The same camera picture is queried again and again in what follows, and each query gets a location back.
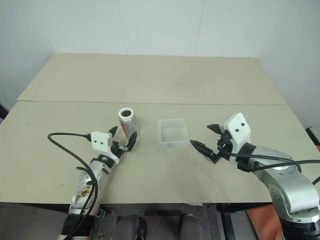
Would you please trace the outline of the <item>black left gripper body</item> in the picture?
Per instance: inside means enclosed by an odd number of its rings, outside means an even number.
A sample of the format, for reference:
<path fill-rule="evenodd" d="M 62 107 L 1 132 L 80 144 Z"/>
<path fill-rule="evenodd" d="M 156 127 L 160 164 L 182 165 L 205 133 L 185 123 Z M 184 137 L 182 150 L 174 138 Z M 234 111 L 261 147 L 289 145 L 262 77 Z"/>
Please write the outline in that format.
<path fill-rule="evenodd" d="M 126 146 L 119 145 L 117 141 L 113 141 L 110 150 L 116 157 L 121 157 L 124 152 L 128 151 L 128 148 Z"/>

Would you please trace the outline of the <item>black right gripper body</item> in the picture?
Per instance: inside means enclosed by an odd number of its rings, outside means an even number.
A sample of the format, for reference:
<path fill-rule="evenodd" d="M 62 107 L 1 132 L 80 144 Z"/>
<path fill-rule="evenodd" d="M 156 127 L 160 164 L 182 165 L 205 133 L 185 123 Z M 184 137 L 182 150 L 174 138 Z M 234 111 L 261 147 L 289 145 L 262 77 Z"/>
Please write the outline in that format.
<path fill-rule="evenodd" d="M 232 136 L 228 130 L 225 130 L 217 141 L 218 154 L 224 158 L 229 159 L 230 153 L 233 150 L 233 144 L 231 143 Z"/>

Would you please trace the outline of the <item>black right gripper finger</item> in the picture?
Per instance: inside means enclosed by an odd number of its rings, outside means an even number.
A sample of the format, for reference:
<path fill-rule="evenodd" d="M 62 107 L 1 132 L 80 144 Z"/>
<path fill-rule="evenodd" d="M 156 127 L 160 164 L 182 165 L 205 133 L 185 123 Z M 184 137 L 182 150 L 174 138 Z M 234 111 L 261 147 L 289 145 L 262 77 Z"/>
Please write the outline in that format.
<path fill-rule="evenodd" d="M 208 148 L 205 144 L 197 140 L 190 140 L 190 143 L 200 154 L 205 156 L 212 163 L 216 164 L 221 159 L 220 152 L 215 153 L 212 149 Z"/>
<path fill-rule="evenodd" d="M 213 131 L 214 133 L 218 134 L 218 135 L 222 135 L 223 132 L 221 130 L 221 127 L 219 124 L 209 124 L 207 125 L 207 128 L 210 129 L 211 131 Z"/>

